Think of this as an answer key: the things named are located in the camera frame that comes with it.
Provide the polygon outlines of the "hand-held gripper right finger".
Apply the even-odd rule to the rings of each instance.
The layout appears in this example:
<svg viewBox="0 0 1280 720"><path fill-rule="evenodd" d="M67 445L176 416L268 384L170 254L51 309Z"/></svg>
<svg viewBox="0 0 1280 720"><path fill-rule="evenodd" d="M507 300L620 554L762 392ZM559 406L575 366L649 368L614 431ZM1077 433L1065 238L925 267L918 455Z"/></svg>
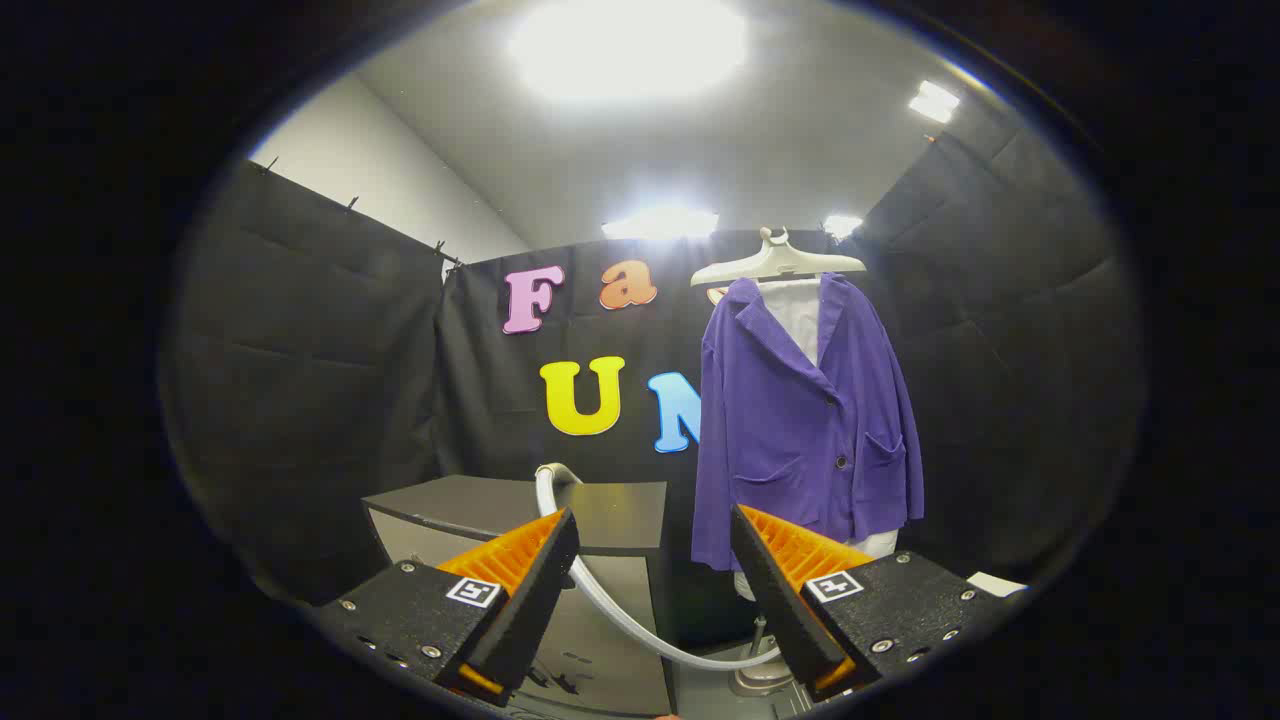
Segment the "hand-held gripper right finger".
<svg viewBox="0 0 1280 720"><path fill-rule="evenodd" d="M919 553L870 559L742 503L730 528L765 626L815 702L915 673L1004 616L1001 597Z"/></svg>

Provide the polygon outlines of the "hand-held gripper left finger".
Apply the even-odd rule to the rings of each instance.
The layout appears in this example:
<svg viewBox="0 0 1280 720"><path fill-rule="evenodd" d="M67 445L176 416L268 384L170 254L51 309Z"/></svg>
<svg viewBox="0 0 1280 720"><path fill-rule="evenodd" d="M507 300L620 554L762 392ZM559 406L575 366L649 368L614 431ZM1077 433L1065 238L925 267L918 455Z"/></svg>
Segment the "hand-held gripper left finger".
<svg viewBox="0 0 1280 720"><path fill-rule="evenodd" d="M338 648L429 694L503 708L525 683L580 548L561 509L436 565L394 561L317 610Z"/></svg>

